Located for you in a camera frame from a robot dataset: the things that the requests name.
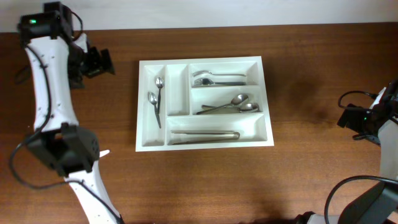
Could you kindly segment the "steel fork dark handle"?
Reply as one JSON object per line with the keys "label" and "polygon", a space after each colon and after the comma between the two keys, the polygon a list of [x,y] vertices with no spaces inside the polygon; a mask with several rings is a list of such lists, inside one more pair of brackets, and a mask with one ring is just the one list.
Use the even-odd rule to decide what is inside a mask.
{"label": "steel fork dark handle", "polygon": [[215,82],[209,78],[199,78],[193,81],[192,86],[244,86],[246,82]]}

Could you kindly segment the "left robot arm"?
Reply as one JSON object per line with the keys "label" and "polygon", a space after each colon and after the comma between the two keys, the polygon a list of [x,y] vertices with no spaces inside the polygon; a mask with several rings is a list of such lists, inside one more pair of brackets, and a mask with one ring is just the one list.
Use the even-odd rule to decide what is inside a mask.
{"label": "left robot arm", "polygon": [[104,152],[95,133],[79,125],[70,94],[83,88],[84,77],[114,73],[114,67],[108,50],[91,46],[84,32],[75,33],[76,18],[59,1],[20,18],[35,93],[34,133],[22,145],[72,188],[90,223],[122,223],[101,179]]}

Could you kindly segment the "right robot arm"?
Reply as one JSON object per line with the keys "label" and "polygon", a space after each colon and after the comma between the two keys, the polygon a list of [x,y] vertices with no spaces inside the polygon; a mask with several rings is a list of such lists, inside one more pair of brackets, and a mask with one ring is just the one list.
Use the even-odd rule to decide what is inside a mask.
{"label": "right robot arm", "polygon": [[[350,94],[366,95],[373,99],[373,103],[368,108],[352,103],[343,105],[342,99]],[[353,140],[367,140],[381,148],[379,174],[354,175],[341,180],[328,194],[322,215],[306,212],[293,222],[391,223],[389,216],[397,211],[397,80],[389,82],[379,93],[348,91],[338,98],[338,106],[344,109],[338,126],[354,131]],[[341,214],[330,215],[330,203],[337,190],[358,180],[375,181],[376,184],[345,206]]]}

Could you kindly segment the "white plastic knife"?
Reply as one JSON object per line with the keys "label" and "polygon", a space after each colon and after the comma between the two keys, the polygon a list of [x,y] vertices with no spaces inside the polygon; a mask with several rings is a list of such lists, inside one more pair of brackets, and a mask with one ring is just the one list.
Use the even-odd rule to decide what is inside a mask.
{"label": "white plastic knife", "polygon": [[109,150],[109,149],[100,151],[100,152],[99,152],[99,157],[103,157],[103,156],[105,156],[105,155],[107,155],[107,154],[109,154],[109,153],[110,153],[110,150]]}

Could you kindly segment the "small steel teaspoon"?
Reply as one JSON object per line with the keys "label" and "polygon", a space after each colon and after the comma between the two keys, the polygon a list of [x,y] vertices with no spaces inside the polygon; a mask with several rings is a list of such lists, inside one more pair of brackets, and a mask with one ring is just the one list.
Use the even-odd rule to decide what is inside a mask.
{"label": "small steel teaspoon", "polygon": [[157,77],[155,80],[155,85],[158,88],[158,97],[157,97],[157,113],[160,113],[160,105],[161,105],[161,91],[164,87],[164,79],[162,77]]}
{"label": "small steel teaspoon", "polygon": [[157,107],[158,106],[158,98],[155,95],[155,93],[150,91],[150,92],[148,92],[148,100],[149,100],[149,103],[154,106],[154,114],[155,114],[158,126],[161,129],[162,125],[161,125],[161,121],[160,121],[159,109]]}

